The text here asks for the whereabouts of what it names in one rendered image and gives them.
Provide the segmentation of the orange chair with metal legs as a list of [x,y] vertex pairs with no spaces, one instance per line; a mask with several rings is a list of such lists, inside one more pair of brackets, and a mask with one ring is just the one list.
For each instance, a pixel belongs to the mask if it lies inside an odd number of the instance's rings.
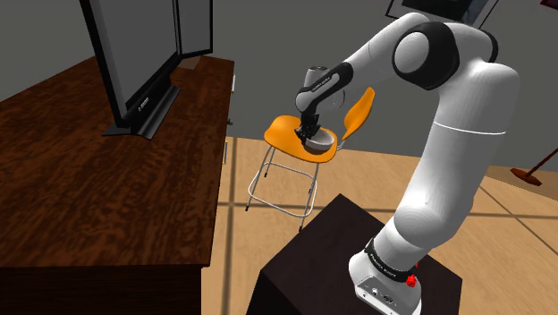
[[[317,175],[319,167],[331,161],[336,153],[343,148],[344,143],[354,134],[368,119],[371,109],[374,103],[376,93],[372,88],[367,88],[365,93],[359,99],[359,101],[351,107],[343,118],[343,126],[345,128],[344,135],[339,139],[336,134],[332,131],[325,129],[330,132],[334,137],[334,145],[325,153],[315,155],[311,154],[305,150],[304,146],[301,144],[300,139],[295,134],[295,128],[300,125],[300,119],[290,115],[280,115],[277,116],[274,121],[270,124],[264,133],[264,141],[268,144],[268,149],[266,151],[265,157],[259,167],[259,170],[254,175],[248,188],[249,200],[245,210],[248,211],[253,200],[256,200],[264,205],[267,205],[273,209],[277,209],[284,214],[291,217],[300,218],[299,231],[302,230],[304,226],[305,219],[312,213],[315,199],[317,196]],[[308,174],[297,169],[290,168],[288,166],[283,166],[274,162],[275,152],[279,150],[284,154],[297,158],[301,161],[309,162],[315,165],[314,173]],[[262,200],[255,195],[256,188],[258,186],[259,179],[261,175],[267,177],[270,166],[281,167],[282,169],[292,171],[294,173],[305,175],[311,179],[311,184],[309,186],[309,195],[307,199],[306,206],[304,208],[304,213],[302,215],[292,213],[287,209],[283,209],[275,204],[272,204],[266,200]]]

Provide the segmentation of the dark wooden cabinet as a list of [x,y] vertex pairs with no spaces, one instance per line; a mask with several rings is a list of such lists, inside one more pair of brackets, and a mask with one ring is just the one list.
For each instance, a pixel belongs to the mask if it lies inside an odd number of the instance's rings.
[[105,136],[95,58],[0,102],[0,315],[201,315],[233,69],[175,70],[151,140]]

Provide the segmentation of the dark robot stand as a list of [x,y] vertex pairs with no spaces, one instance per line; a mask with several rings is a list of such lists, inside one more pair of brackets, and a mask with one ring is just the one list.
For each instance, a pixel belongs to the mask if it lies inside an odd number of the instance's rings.
[[382,224],[338,195],[261,269],[246,315],[459,315],[461,278],[428,254],[464,216],[408,192]]

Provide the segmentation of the dark framed wall picture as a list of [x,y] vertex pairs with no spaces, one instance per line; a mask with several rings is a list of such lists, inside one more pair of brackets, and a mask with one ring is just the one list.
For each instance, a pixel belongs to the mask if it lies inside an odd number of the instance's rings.
[[385,15],[421,13],[430,21],[458,22],[481,28],[499,0],[391,0]]

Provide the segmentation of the black flat screen television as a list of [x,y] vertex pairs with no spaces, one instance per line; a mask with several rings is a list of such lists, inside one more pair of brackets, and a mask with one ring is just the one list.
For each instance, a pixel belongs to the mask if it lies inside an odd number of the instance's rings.
[[80,0],[114,122],[151,140],[179,95],[170,76],[213,52],[214,0]]

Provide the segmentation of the grey bowl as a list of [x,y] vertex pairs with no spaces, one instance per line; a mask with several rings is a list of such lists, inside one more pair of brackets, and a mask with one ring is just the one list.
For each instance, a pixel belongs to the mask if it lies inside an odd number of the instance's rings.
[[319,155],[327,152],[334,145],[334,141],[335,137],[330,132],[320,128],[314,136],[305,140],[303,146],[309,153]]

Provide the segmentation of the red floor lamp base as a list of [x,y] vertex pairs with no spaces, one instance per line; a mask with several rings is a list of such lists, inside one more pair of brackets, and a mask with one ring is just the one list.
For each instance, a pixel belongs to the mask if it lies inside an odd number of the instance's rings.
[[523,171],[518,168],[511,168],[510,171],[513,175],[517,178],[521,179],[525,183],[529,183],[535,186],[541,186],[542,182],[538,180],[533,174],[542,166],[544,165],[550,158],[552,158],[556,153],[558,153],[558,147],[554,149],[549,155],[539,161],[535,166],[533,166],[528,171]]

